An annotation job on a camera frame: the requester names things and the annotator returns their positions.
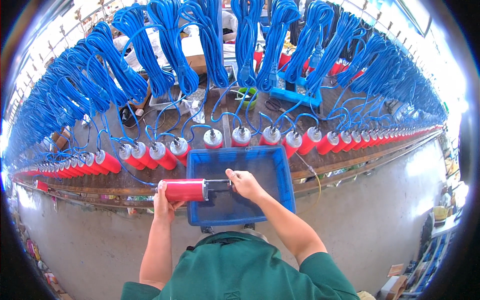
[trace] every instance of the black shoe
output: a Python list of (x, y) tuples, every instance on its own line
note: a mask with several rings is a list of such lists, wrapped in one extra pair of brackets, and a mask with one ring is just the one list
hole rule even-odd
[(200, 226), (200, 230), (202, 231), (202, 233), (215, 234), (211, 226)]
[(248, 223), (248, 224), (243, 225), (243, 229), (247, 229), (247, 228), (255, 230), (255, 223)]

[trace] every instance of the blue electrical cable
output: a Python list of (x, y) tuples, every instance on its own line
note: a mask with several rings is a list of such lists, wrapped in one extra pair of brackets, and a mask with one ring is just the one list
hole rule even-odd
[(293, 52), (290, 58), (290, 64), (285, 70), (285, 80), (295, 83), (300, 78), (303, 65), (312, 53), (315, 44), (321, 46), (323, 29), (330, 26), (333, 15), (333, 9), (328, 4), (322, 1), (310, 2), (305, 27), (300, 31), (297, 42), (296, 49), (298, 51)]
[(112, 33), (108, 24), (99, 22), (92, 30), (92, 33), (87, 36), (85, 44), (93, 53), (98, 52), (102, 54), (102, 57), (108, 62), (115, 78), (125, 94), (131, 98), (131, 101), (134, 104), (143, 102), (147, 93), (147, 82), (120, 56), (120, 52), (113, 45)]
[(282, 52), (285, 35), (290, 23), (300, 18), (293, 0), (273, 0), (270, 29), (265, 38), (265, 56), (256, 81), (257, 89), (268, 93), (277, 85), (278, 59)]
[(183, 19), (200, 24), (200, 43), (205, 54), (207, 76), (216, 86), (228, 86), (227, 70), (223, 66), (222, 47), (218, 40), (218, 4), (217, 0), (187, 0), (180, 6)]
[(350, 40), (362, 37), (365, 34), (365, 29), (358, 28), (359, 23), (360, 19), (354, 15), (350, 15), (348, 12), (341, 13), (332, 40), (328, 43), (328, 46), (315, 70), (307, 76), (307, 88), (313, 88), (313, 91), (318, 90), (322, 85), (323, 78), (338, 59), (344, 45)]
[(254, 87), (256, 85), (253, 53), (257, 42), (258, 22), (263, 5), (264, 2), (260, 0), (231, 2), (231, 9), (238, 20), (235, 58), (238, 65), (237, 80), (241, 87)]
[(144, 26), (144, 10), (146, 6), (134, 3), (132, 6), (118, 10), (113, 15), (112, 25), (132, 39), (138, 62), (145, 68), (150, 79), (152, 95), (163, 95), (175, 83), (172, 73), (160, 68), (155, 53), (145, 30), (133, 37)]
[(198, 88), (198, 75), (188, 65), (181, 48), (180, 2), (178, 0), (151, 0), (147, 4), (148, 15), (159, 25), (158, 31), (163, 53), (177, 74), (180, 90), (190, 95)]

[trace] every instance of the blue plastic tray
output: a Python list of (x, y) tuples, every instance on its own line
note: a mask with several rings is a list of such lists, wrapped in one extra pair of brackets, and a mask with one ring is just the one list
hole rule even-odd
[[(295, 213), (290, 168), (282, 145), (195, 149), (188, 153), (187, 178), (226, 179), (227, 168), (249, 171), (261, 187)], [(209, 188), (224, 191), (210, 192), (209, 201), (188, 202), (190, 225), (224, 226), (266, 220), (256, 204), (231, 189), (227, 190), (226, 184), (210, 185)]]

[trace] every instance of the green shirt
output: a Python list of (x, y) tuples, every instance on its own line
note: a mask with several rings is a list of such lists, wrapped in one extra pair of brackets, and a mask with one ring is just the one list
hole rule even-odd
[(123, 285), (123, 300), (359, 299), (328, 253), (307, 257), (297, 271), (277, 247), (261, 238), (228, 231), (185, 251), (163, 290), (136, 282)]

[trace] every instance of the yellow cable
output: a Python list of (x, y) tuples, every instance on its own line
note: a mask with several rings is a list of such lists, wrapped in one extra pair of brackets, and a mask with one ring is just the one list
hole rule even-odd
[(311, 210), (312, 208), (315, 207), (315, 205), (317, 205), (320, 201), (320, 194), (322, 193), (322, 186), (320, 185), (320, 179), (318, 178), (318, 174), (317, 172), (315, 172), (315, 169), (313, 169), (312, 166), (310, 166), (309, 164), (307, 164), (307, 162), (297, 153), (295, 152), (295, 154), (302, 160), (302, 162), (307, 166), (308, 170), (310, 172), (312, 172), (314, 175), (315, 175), (315, 178), (317, 179), (317, 182), (318, 182), (318, 198), (317, 198), (317, 201), (315, 201), (315, 203), (307, 210), (305, 211), (302, 211), (301, 213), (298, 213), (298, 215), (301, 215), (309, 210)]
[(319, 203), (319, 201), (320, 201), (320, 194), (322, 193), (322, 187), (321, 187), (321, 185), (320, 185), (320, 179), (318, 179), (318, 175), (315, 175), (315, 178), (317, 178), (317, 182), (318, 182), (318, 198), (317, 198), (317, 201), (315, 201), (315, 203), (314, 203), (309, 209), (304, 210), (304, 211), (302, 211), (301, 213), (298, 213), (298, 215), (301, 215), (301, 214), (303, 214), (303, 213), (305, 213), (305, 212), (308, 212), (309, 210), (311, 210), (312, 208), (314, 208), (315, 205), (317, 205), (317, 204)]

